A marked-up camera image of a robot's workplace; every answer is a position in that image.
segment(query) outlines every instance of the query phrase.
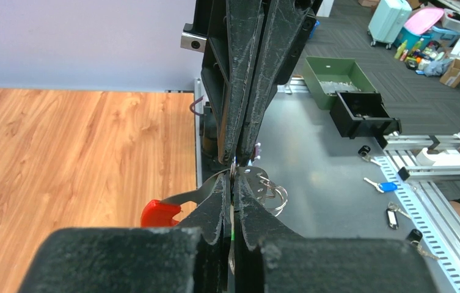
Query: wooden surface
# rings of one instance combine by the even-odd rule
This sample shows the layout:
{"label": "wooden surface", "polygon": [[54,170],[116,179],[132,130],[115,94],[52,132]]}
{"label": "wooden surface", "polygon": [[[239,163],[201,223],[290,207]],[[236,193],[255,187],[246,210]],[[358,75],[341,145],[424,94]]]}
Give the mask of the wooden surface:
{"label": "wooden surface", "polygon": [[135,227],[149,200],[194,189],[192,100],[0,89],[0,292],[52,231]]}

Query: black box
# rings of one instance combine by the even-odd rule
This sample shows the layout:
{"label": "black box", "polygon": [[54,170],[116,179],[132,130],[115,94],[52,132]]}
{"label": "black box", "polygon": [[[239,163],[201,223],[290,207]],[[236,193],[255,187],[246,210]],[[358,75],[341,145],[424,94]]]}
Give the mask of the black box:
{"label": "black box", "polygon": [[336,92],[330,116],[342,137],[376,137],[401,132],[401,120],[390,118],[378,92]]}

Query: gray tabletop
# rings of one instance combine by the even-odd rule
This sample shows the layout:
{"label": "gray tabletop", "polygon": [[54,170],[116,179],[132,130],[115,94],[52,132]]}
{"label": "gray tabletop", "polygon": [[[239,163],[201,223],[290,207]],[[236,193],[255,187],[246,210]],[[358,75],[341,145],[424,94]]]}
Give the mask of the gray tabletop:
{"label": "gray tabletop", "polygon": [[[400,227],[387,225],[393,192],[380,194],[363,180],[386,182],[381,169],[362,160],[357,151],[371,147],[372,156],[384,155],[372,138],[342,138],[328,111],[319,110],[309,93],[278,93],[266,111],[258,141],[261,167],[289,193],[278,216],[304,237],[367,237],[404,239],[414,228],[399,215]],[[440,265],[426,262],[441,292],[454,292]]]}

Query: pink lid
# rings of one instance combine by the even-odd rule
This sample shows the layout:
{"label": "pink lid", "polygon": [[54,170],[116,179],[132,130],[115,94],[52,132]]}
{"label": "pink lid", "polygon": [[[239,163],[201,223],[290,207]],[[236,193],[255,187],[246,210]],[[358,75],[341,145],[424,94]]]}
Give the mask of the pink lid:
{"label": "pink lid", "polygon": [[422,8],[409,18],[404,27],[415,35],[421,35],[432,28],[444,15],[444,10],[437,7]]}

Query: red handle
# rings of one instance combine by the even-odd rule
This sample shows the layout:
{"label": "red handle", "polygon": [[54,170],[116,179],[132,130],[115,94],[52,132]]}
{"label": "red handle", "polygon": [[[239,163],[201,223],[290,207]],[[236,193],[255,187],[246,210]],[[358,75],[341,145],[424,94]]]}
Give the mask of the red handle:
{"label": "red handle", "polygon": [[181,212],[181,206],[161,203],[159,200],[151,200],[142,211],[140,223],[142,228],[149,227],[172,227],[179,221],[172,217]]}

